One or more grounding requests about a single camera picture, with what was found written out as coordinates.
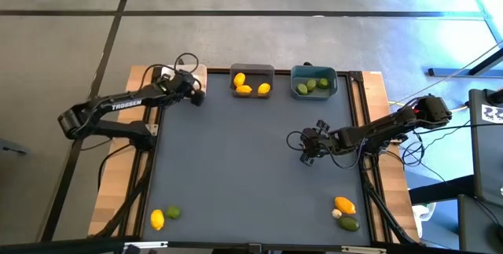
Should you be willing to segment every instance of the black cable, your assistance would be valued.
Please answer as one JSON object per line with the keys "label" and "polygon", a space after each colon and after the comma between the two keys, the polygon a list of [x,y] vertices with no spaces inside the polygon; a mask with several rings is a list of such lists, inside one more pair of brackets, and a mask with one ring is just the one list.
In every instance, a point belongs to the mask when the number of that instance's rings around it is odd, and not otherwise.
{"label": "black cable", "polygon": [[[409,144],[407,146],[407,148],[405,148],[405,150],[403,151],[403,154],[402,154],[402,160],[403,160],[403,164],[408,166],[408,167],[416,167],[420,164],[420,162],[423,160],[423,157],[424,157],[424,152],[426,151],[426,149],[424,148],[424,143],[423,143],[423,139],[421,138],[420,135],[418,135],[416,133],[416,131],[413,131],[414,135],[416,135],[417,137],[417,141],[415,142],[412,142],[411,144]],[[420,143],[419,147],[417,149],[415,149],[414,151],[410,152],[409,149],[412,145],[415,145],[417,143]],[[416,152],[421,152],[421,155],[419,157],[419,159],[414,155],[414,153]],[[412,156],[414,159],[416,159],[414,162],[407,162],[406,161],[406,158],[408,156]]]}
{"label": "black cable", "polygon": [[405,163],[403,162],[402,158],[401,158],[401,157],[400,157],[397,153],[392,152],[392,151],[388,151],[388,150],[386,150],[386,153],[388,153],[388,154],[390,154],[390,155],[394,156],[397,160],[399,160],[400,162],[402,162],[402,165],[403,165],[403,170],[405,170],[405,169],[406,169],[406,165],[405,165]]}
{"label": "black cable", "polygon": [[118,148],[117,150],[111,152],[110,154],[108,154],[104,159],[103,161],[101,162],[100,164],[100,169],[98,170],[98,174],[97,174],[97,191],[99,192],[100,191],[100,186],[101,186],[101,174],[103,173],[103,168],[105,167],[105,163],[108,159],[110,159],[111,157],[113,157],[114,155],[116,155],[118,152],[124,150],[125,148],[131,146],[131,144],[127,144],[127,145],[124,145],[120,148]]}
{"label": "black cable", "polygon": [[453,127],[440,127],[440,128],[436,128],[434,130],[425,131],[425,132],[417,132],[417,133],[418,134],[427,134],[427,133],[441,131],[441,130],[445,130],[445,129],[457,129],[457,128],[464,128],[464,127],[483,127],[483,126],[493,126],[493,125],[503,125],[503,123],[481,123],[481,124],[460,125],[460,126],[453,126]]}
{"label": "black cable", "polygon": [[186,55],[189,55],[189,56],[194,57],[194,58],[196,59],[196,67],[195,67],[193,70],[191,70],[191,71],[190,71],[190,73],[195,72],[195,71],[196,71],[196,69],[199,67],[199,58],[197,58],[197,57],[196,57],[196,55],[195,55],[194,53],[182,53],[182,54],[180,54],[180,55],[179,55],[179,56],[178,56],[178,57],[174,60],[174,64],[173,64],[173,66],[174,66],[174,70],[176,70],[176,65],[178,64],[178,62],[180,61],[180,59],[181,59],[182,57],[186,56]]}
{"label": "black cable", "polygon": [[330,152],[330,150],[327,147],[327,145],[325,145],[323,143],[320,143],[320,145],[323,145],[325,147],[325,149],[327,151],[329,151],[329,155],[330,155],[330,158],[332,159],[332,162],[334,164],[336,164],[337,167],[340,167],[342,169],[352,169],[353,167],[356,167],[356,165],[358,164],[358,162],[360,160],[360,156],[361,156],[361,153],[362,153],[362,146],[363,146],[362,144],[360,144],[360,147],[358,149],[358,155],[356,156],[356,160],[354,160],[353,164],[350,164],[348,166],[343,166],[342,164],[337,163],[336,158],[333,157],[332,152]]}
{"label": "black cable", "polygon": [[143,87],[143,83],[145,82],[145,77],[147,76],[147,72],[150,70],[150,68],[155,68],[155,67],[168,68],[168,69],[171,69],[174,72],[176,72],[176,70],[174,68],[172,68],[171,66],[168,66],[165,64],[152,64],[152,65],[148,66],[146,70],[143,71],[143,76],[141,77],[141,83],[140,83],[140,86],[138,87],[138,90],[140,90]]}
{"label": "black cable", "polygon": [[101,146],[101,145],[104,145],[104,144],[106,144],[106,143],[110,142],[111,140],[112,140],[112,138],[108,138],[107,140],[105,140],[105,141],[103,141],[103,142],[101,142],[101,143],[99,143],[99,144],[92,145],[91,147],[87,147],[87,148],[82,148],[82,149],[80,149],[80,151],[82,151],[82,152],[83,152],[83,151],[89,151],[90,149],[97,148],[97,147],[99,147],[99,146]]}
{"label": "black cable", "polygon": [[293,134],[301,134],[302,136],[304,136],[304,137],[307,139],[307,135],[305,135],[304,133],[302,133],[302,132],[300,132],[300,131],[292,131],[292,132],[288,133],[288,135],[286,135],[286,145],[287,145],[288,147],[290,147],[290,149],[292,149],[292,150],[295,150],[295,151],[303,151],[303,150],[304,150],[303,148],[301,148],[301,149],[299,149],[299,148],[293,148],[293,147],[290,145],[290,142],[288,141],[288,139],[289,139],[289,138],[290,138],[290,136],[292,136]]}
{"label": "black cable", "polygon": [[362,162],[363,162],[363,171],[371,171],[379,165],[379,156],[376,157],[376,163],[373,164],[371,167],[365,167],[365,159]]}
{"label": "black cable", "polygon": [[429,146],[433,145],[433,143],[437,142],[438,140],[442,140],[444,137],[446,137],[447,135],[451,135],[452,133],[460,130],[462,127],[458,127],[456,129],[454,129],[453,131],[449,132],[449,133],[445,133],[442,137],[440,138],[437,138],[435,140],[433,140],[430,144],[426,145],[426,147],[424,148],[424,150],[428,149]]}

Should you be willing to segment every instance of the blue bin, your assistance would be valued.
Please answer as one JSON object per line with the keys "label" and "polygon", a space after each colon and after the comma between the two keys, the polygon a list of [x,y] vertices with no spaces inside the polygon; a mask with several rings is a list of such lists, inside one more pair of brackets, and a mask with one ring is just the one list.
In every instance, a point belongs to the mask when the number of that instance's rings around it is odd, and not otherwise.
{"label": "blue bin", "polygon": [[[330,88],[320,89],[316,87],[314,91],[307,95],[297,93],[297,85],[306,84],[309,79],[326,78],[330,82]],[[291,92],[292,97],[299,100],[327,100],[337,92],[337,72],[333,68],[311,65],[296,65],[291,73]]]}

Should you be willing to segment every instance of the wooden table frame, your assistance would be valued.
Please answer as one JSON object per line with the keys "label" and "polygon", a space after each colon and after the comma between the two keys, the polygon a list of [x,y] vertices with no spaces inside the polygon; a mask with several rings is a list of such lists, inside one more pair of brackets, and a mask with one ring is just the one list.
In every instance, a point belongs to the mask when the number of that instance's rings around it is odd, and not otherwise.
{"label": "wooden table frame", "polygon": [[[132,67],[126,90],[136,90],[138,88],[141,82],[141,75],[145,69],[145,66]],[[380,72],[350,72],[350,75],[353,80],[351,88],[358,126],[388,115],[390,109],[384,89],[383,76]],[[136,107],[120,111],[118,121],[129,123],[134,120],[143,119],[149,123],[154,123],[156,115],[157,111],[155,109],[147,109],[145,111],[143,107]],[[117,139],[112,143],[110,151],[114,151],[125,144],[127,144],[126,139]],[[393,145],[390,146],[389,150],[397,153],[398,147]],[[142,173],[145,158],[145,156],[136,153],[131,148],[108,160],[103,172],[101,188],[97,195],[93,217],[90,222],[89,234],[95,234],[101,230],[117,212],[120,205],[124,202],[128,191],[130,192],[132,186]],[[377,180],[382,182],[381,192],[384,192],[387,207],[398,223],[406,230],[407,234],[412,239],[418,241],[419,238],[417,236],[402,163],[390,155],[381,155],[377,172]],[[371,171],[369,171],[369,177],[375,183],[376,176]],[[127,224],[122,224],[116,230],[115,234],[133,234],[136,232],[134,230],[138,228],[138,225],[141,225],[137,223],[137,226],[134,227],[135,221],[138,218],[142,218],[142,214],[136,214],[138,201],[144,200],[142,198],[145,198],[145,194],[135,201],[130,210]],[[389,229],[383,228],[383,220],[380,218],[376,205],[374,203],[370,204],[372,204],[374,224],[372,231],[374,232],[375,241],[390,241],[392,239],[394,242],[398,242],[396,237],[390,237]]]}

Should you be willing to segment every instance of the gray table surface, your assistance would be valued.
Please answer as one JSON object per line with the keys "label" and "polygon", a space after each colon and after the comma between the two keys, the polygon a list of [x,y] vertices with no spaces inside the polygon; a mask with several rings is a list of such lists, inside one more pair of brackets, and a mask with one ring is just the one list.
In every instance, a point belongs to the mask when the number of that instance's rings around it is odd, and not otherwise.
{"label": "gray table surface", "polygon": [[[487,103],[482,90],[470,90],[471,124],[490,123],[482,120],[482,104]],[[503,207],[503,128],[486,126],[472,128],[473,175],[475,194],[484,201]]]}
{"label": "gray table surface", "polygon": [[[489,203],[484,205],[494,213],[500,223],[503,222],[502,207]],[[465,195],[457,198],[460,250],[503,253],[503,244],[496,235],[496,224],[484,212],[486,210],[474,199]]]}
{"label": "gray table surface", "polygon": [[[369,245],[358,169],[339,169],[327,156],[308,167],[285,144],[290,131],[317,120],[332,129],[352,124],[347,84],[338,80],[327,101],[298,101],[290,77],[276,75],[271,98],[263,100],[234,98],[228,75],[209,74],[199,108],[184,101],[161,120],[143,240]],[[337,160],[348,165],[355,157]],[[331,217],[336,196],[356,205],[359,231],[345,231]],[[152,210],[172,204],[182,216],[154,230]]]}

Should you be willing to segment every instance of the lime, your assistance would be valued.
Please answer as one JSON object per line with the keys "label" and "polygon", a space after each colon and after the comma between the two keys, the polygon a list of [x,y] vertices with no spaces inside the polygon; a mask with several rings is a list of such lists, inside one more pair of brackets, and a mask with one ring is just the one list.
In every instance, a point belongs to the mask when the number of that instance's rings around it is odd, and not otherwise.
{"label": "lime", "polygon": [[307,90],[312,92],[314,91],[314,88],[316,88],[316,80],[315,79],[309,79],[306,84]]}
{"label": "lime", "polygon": [[304,84],[297,85],[297,92],[299,92],[299,94],[301,94],[301,95],[307,95],[307,93],[309,93],[306,85],[304,85]]}
{"label": "lime", "polygon": [[321,89],[328,89],[330,87],[329,80],[326,78],[321,78],[320,82],[318,82],[318,87]]}
{"label": "lime", "polygon": [[170,219],[178,219],[178,217],[180,216],[181,213],[182,213],[182,210],[179,207],[170,206],[167,209],[166,215]]}

